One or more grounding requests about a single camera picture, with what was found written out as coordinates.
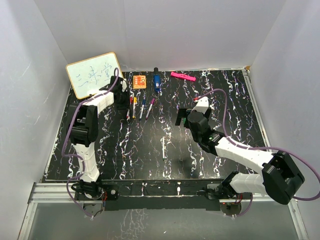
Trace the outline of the white pen with green tip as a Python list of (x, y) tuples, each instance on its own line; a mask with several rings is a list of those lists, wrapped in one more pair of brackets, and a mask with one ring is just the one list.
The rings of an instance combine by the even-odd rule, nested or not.
[(166, 155), (165, 155), (165, 137), (164, 136), (161, 139), (161, 143), (162, 143), (162, 159), (164, 161), (166, 159)]

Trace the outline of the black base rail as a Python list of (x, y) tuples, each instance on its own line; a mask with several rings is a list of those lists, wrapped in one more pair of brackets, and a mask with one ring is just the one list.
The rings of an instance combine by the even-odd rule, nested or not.
[(104, 180), (108, 189), (106, 211), (148, 209), (220, 210), (220, 200), (212, 195), (221, 179)]

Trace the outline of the pink plastic tool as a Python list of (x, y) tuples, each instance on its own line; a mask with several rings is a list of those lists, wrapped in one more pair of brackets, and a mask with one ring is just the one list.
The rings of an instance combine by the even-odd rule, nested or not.
[(179, 79), (183, 79), (183, 80), (187, 80), (187, 81), (190, 81), (190, 82), (195, 82), (196, 81), (196, 78), (194, 76), (189, 76), (189, 75), (186, 75), (186, 74), (183, 74), (183, 73), (177, 73), (177, 72), (174, 72), (174, 71), (172, 71), (170, 73), (170, 76), (171, 77), (175, 77), (175, 78), (179, 78)]

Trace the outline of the white pen with blue tip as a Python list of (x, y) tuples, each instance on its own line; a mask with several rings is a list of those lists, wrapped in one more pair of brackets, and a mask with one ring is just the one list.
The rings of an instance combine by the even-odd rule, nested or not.
[(143, 97), (141, 108), (140, 108), (140, 114), (139, 114), (139, 120), (140, 121), (142, 120), (142, 117), (143, 117), (143, 112), (144, 112), (145, 105), (146, 105), (146, 97)]

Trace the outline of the white pen with yellow tip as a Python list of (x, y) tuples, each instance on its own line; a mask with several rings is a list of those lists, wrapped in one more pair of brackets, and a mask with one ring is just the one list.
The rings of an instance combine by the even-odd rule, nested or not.
[(132, 118), (135, 119), (136, 118), (136, 106), (137, 106), (137, 97), (135, 96), (133, 98), (133, 106), (132, 106)]

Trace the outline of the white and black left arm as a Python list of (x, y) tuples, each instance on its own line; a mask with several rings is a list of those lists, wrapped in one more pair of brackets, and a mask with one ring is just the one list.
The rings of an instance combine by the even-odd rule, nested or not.
[(105, 192), (99, 180), (95, 141), (99, 135), (99, 115), (111, 105), (118, 110), (130, 107), (129, 84), (122, 77), (112, 76), (110, 84), (101, 87), (96, 94), (78, 105), (69, 107), (72, 117), (69, 119), (66, 139), (75, 149), (74, 156), (80, 171), (78, 182), (71, 188), (93, 200), (101, 198)]

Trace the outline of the aluminium frame rail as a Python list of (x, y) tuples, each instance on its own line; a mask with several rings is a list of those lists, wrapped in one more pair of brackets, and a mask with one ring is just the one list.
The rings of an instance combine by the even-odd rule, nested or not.
[[(19, 240), (95, 240), (102, 235), (100, 201), (75, 204), (64, 183), (34, 183)], [(87, 216), (82, 209), (95, 217)]]

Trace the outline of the small orange notebook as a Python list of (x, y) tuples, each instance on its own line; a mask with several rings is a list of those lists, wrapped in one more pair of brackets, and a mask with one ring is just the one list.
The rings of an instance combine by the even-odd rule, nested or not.
[(134, 75), (132, 78), (132, 87), (134, 90), (146, 89), (147, 78), (145, 75)]

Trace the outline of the small whiteboard with yellow frame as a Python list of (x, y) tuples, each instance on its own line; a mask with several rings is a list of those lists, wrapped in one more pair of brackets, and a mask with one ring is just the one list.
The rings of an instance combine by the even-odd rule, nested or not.
[(116, 54), (108, 52), (68, 64), (66, 72), (77, 99), (85, 99), (110, 84), (114, 70), (120, 70)]

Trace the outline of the white pen with purple tip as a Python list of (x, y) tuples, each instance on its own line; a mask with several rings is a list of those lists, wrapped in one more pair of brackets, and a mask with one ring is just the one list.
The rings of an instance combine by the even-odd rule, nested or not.
[(149, 118), (149, 115), (150, 115), (150, 112), (151, 112), (152, 107), (154, 105), (154, 102), (155, 102), (155, 98), (152, 98), (150, 105), (149, 105), (149, 108), (147, 110), (146, 116), (145, 116), (145, 120), (147, 120)]

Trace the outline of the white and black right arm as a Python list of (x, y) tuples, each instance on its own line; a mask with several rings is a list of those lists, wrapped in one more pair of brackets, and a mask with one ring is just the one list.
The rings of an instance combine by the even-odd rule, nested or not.
[(268, 195), (279, 204), (288, 204), (305, 182), (305, 177), (292, 157), (282, 150), (272, 153), (252, 150), (242, 143), (232, 144), (222, 132), (210, 127), (210, 113), (210, 110), (202, 113), (180, 108), (175, 125), (183, 123), (203, 151), (232, 160), (254, 171), (253, 174), (233, 171), (212, 193), (230, 199), (242, 193)]

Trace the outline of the blue stapler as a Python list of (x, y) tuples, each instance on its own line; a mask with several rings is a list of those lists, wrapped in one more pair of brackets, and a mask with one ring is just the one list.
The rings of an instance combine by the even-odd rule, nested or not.
[(154, 90), (156, 92), (160, 92), (161, 90), (161, 78), (159, 74), (159, 69), (155, 67), (153, 69), (153, 82), (154, 82)]

